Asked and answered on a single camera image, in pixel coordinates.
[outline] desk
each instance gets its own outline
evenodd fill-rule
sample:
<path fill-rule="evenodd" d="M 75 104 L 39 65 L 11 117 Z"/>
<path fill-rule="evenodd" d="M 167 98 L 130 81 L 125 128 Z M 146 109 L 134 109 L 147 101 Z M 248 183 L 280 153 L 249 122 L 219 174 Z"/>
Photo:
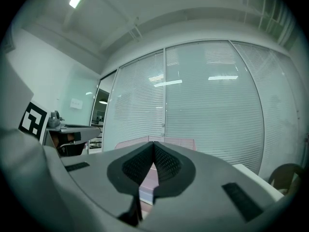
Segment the desk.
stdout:
<path fill-rule="evenodd" d="M 257 184 L 259 184 L 266 192 L 269 193 L 269 195 L 275 200 L 278 201 L 279 199 L 283 198 L 284 195 L 279 192 L 277 189 L 272 187 L 269 183 L 267 183 L 265 180 L 257 176 L 255 173 L 253 173 L 251 170 L 246 168 L 242 164 L 235 164 L 233 165 L 234 168 L 237 168 L 239 171 L 241 171 L 243 174 L 247 175 L 250 179 L 254 180 Z"/>

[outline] ceiling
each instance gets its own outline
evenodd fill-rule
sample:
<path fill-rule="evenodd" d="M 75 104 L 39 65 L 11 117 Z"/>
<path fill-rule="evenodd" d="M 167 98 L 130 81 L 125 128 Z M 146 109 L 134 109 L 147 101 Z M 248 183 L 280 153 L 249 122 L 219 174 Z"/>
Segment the ceiling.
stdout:
<path fill-rule="evenodd" d="M 97 73 L 119 48 L 175 22 L 222 18 L 265 31 L 289 47 L 295 21 L 280 0 L 36 0 L 23 26 Z"/>

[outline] chair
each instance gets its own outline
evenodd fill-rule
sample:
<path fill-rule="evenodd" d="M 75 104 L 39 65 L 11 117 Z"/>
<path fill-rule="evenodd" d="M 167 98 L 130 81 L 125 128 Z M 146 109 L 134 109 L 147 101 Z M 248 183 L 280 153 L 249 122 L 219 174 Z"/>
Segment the chair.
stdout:
<path fill-rule="evenodd" d="M 300 185 L 303 173 L 304 169 L 297 164 L 284 164 L 275 169 L 268 183 L 277 190 L 285 190 L 284 195 L 291 192 L 294 193 Z"/>

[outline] glass partition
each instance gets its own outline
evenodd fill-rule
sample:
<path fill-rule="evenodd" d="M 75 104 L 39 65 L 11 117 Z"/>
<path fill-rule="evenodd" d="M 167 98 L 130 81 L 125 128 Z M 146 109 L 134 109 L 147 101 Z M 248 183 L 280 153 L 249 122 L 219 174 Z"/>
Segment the glass partition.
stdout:
<path fill-rule="evenodd" d="M 65 124 L 89 125 L 98 83 L 98 74 L 77 64 L 73 66 L 58 101 Z"/>
<path fill-rule="evenodd" d="M 98 93 L 91 117 L 91 125 L 99 127 L 101 133 L 97 138 L 94 138 L 89 142 L 89 154 L 102 151 L 102 132 L 104 125 L 104 117 L 115 76 L 116 72 L 113 72 L 106 78 L 102 79 L 98 87 Z"/>

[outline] glass wall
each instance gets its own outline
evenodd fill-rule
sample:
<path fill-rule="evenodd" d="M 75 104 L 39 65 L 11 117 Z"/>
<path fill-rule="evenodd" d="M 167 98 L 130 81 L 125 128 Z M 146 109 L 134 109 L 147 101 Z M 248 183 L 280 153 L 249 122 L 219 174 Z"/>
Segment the glass wall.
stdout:
<path fill-rule="evenodd" d="M 295 74 L 286 58 L 248 43 L 203 41 L 120 67 L 108 99 L 104 151 L 154 136 L 194 140 L 197 151 L 243 164 L 264 179 L 282 164 L 301 164 L 306 97 L 293 97 L 305 92 L 287 81 Z M 94 109 L 93 123 L 100 116 Z"/>
<path fill-rule="evenodd" d="M 103 134 L 105 112 L 107 108 L 109 95 L 112 91 L 112 85 L 115 76 L 116 72 L 105 77 L 104 79 L 101 80 L 100 85 L 98 87 L 98 93 L 93 107 L 91 125 L 99 127 L 101 133 L 97 138 L 94 138 L 89 142 L 89 153 L 96 153 L 102 151 L 102 137 L 103 137 L 102 134 Z"/>
<path fill-rule="evenodd" d="M 166 49 L 166 82 L 167 137 L 192 138 L 197 151 L 258 173 L 264 141 L 261 103 L 229 42 Z"/>
<path fill-rule="evenodd" d="M 118 70 L 109 99 L 103 150 L 143 136 L 161 136 L 163 123 L 163 51 Z"/>
<path fill-rule="evenodd" d="M 65 124 L 89 125 L 98 75 L 75 65 L 65 81 L 59 102 L 59 114 Z"/>

